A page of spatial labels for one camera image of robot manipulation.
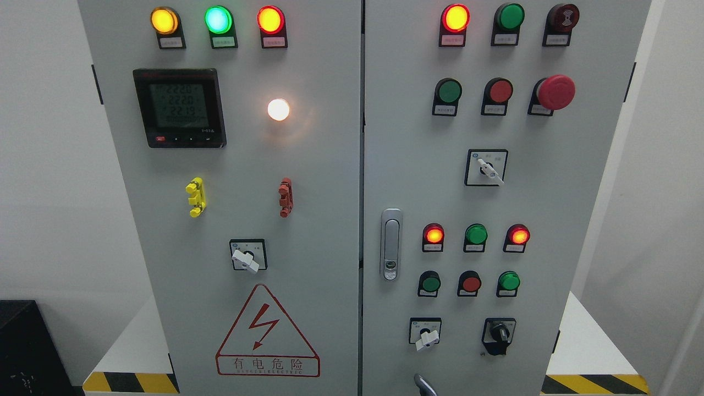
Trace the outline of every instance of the emergency stop button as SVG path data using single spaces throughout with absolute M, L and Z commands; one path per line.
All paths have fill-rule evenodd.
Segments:
M 557 74 L 538 81 L 528 109 L 532 116 L 552 116 L 555 110 L 567 107 L 577 92 L 572 78 Z

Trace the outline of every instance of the green indicator light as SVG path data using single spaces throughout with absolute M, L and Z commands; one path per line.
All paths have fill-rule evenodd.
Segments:
M 483 244 L 486 242 L 487 236 L 486 228 L 481 224 L 472 225 L 467 229 L 467 233 L 465 233 L 465 237 L 467 237 L 467 240 L 473 245 Z
M 440 97 L 440 100 L 444 101 L 445 103 L 452 103 L 456 101 L 460 98 L 461 94 L 462 87 L 458 82 L 454 80 L 446 81 L 443 85 L 440 86 L 440 89 L 438 90 L 438 96 Z
M 518 286 L 521 284 L 521 280 L 518 278 L 517 273 L 508 271 L 501 274 L 501 277 L 498 279 L 498 284 L 505 290 L 513 291 L 518 289 Z
M 434 276 L 425 278 L 422 287 L 428 293 L 436 292 L 440 288 L 440 280 Z
M 521 5 L 509 4 L 501 10 L 498 16 L 498 25 L 504 30 L 517 29 L 523 23 L 526 13 Z
M 206 25 L 208 29 L 221 35 L 232 27 L 232 14 L 223 6 L 213 6 L 206 11 Z

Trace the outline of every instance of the white switch handle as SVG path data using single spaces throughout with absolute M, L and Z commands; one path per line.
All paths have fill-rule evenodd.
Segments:
M 504 185 L 503 180 L 501 180 L 501 176 L 498 175 L 498 172 L 496 169 L 494 169 L 493 166 L 489 165 L 485 160 L 478 158 L 477 162 L 479 162 L 479 166 L 482 168 L 482 172 L 490 179 L 495 180 L 498 185 Z
M 415 342 L 415 351 L 420 352 L 438 342 L 440 342 L 440 333 L 437 330 L 433 330 L 430 333 L 420 333 L 420 340 Z
M 242 266 L 251 273 L 257 273 L 259 271 L 259 263 L 254 261 L 254 256 L 249 253 L 243 253 L 239 250 L 235 250 L 232 253 L 232 259 L 242 263 Z

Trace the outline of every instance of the digital power meter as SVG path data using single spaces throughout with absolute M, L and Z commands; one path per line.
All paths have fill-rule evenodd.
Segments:
M 132 74 L 150 147 L 225 146 L 216 69 L 136 69 Z

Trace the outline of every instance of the yellow and black hazard stripe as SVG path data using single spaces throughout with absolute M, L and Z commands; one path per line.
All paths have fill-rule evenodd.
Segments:
M 545 376 L 541 395 L 649 395 L 646 380 L 637 375 Z
M 171 374 L 93 372 L 83 383 L 86 392 L 178 393 Z M 639 375 L 545 376 L 541 395 L 649 395 Z
M 178 393 L 173 374 L 94 371 L 83 383 L 85 392 Z

